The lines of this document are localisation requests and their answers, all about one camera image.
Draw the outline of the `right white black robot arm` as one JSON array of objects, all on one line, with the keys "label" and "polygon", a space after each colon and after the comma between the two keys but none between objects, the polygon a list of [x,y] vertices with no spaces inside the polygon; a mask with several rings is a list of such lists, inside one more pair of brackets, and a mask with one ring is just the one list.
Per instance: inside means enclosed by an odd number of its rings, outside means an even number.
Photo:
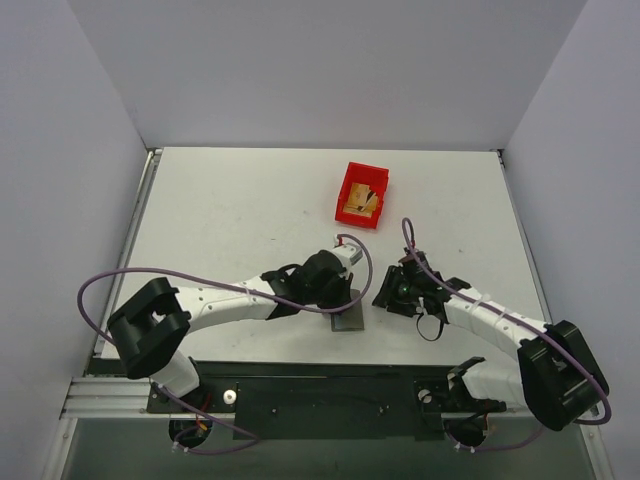
[{"label": "right white black robot arm", "polygon": [[484,400],[517,405],[546,428],[560,431],[609,394],[574,324],[548,324],[512,313],[462,279],[443,279],[422,254],[405,256],[387,269],[373,304],[406,317],[435,317],[442,327],[464,329],[516,361],[503,368],[477,356],[452,368],[446,394],[459,409]]}]

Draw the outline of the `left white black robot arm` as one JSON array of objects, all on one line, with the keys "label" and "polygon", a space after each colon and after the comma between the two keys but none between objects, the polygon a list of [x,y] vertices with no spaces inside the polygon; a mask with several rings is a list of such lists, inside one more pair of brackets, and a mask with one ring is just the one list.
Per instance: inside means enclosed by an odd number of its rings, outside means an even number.
[{"label": "left white black robot arm", "polygon": [[107,322],[127,378],[148,378],[168,389],[181,410],[206,397],[195,362],[179,351],[198,330],[242,320],[273,320],[302,308],[343,307],[351,301],[352,267],[363,257],[353,244],[321,250],[303,264],[265,272],[229,290],[175,287],[165,277],[147,282]]}]

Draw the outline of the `grey card holder wallet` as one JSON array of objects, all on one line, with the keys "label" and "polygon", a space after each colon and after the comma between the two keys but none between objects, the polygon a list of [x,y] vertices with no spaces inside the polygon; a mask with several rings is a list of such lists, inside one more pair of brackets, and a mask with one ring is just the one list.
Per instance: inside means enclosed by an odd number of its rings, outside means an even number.
[{"label": "grey card holder wallet", "polygon": [[364,329],[361,300],[349,309],[331,315],[331,331],[334,333],[358,332]]}]

